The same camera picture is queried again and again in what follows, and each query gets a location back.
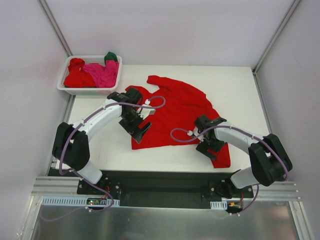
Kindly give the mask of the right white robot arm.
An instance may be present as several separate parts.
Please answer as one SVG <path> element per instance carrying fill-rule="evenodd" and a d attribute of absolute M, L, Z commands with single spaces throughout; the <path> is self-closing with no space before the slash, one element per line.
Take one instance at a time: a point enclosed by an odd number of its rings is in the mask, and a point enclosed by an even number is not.
<path fill-rule="evenodd" d="M 224 190 L 229 197 L 237 197 L 244 187 L 250 185 L 268 187 L 276 181 L 284 181 L 293 169 L 275 134 L 255 135 L 233 126 L 222 117 L 210 120 L 206 115 L 199 116 L 194 124 L 193 135 L 200 140 L 196 150 L 213 162 L 218 161 L 218 155 L 228 144 L 249 156 L 250 167 L 233 173 L 226 180 Z"/>

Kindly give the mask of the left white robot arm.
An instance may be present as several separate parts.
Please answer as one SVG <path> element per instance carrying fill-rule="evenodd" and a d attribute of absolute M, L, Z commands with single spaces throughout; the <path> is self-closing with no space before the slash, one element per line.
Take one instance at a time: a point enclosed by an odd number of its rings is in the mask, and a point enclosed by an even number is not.
<path fill-rule="evenodd" d="M 52 148 L 52 155 L 59 161 L 58 170 L 61 175 L 68 172 L 78 174 L 89 181 L 88 188 L 96 195 L 103 193 L 106 182 L 103 172 L 90 160 L 89 143 L 106 125 L 115 119 L 137 142 L 151 127 L 147 123 L 140 125 L 155 110 L 150 100 L 140 103 L 142 94 L 135 88 L 125 93 L 113 92 L 103 104 L 89 115 L 74 123 L 62 122 L 58 125 Z"/>

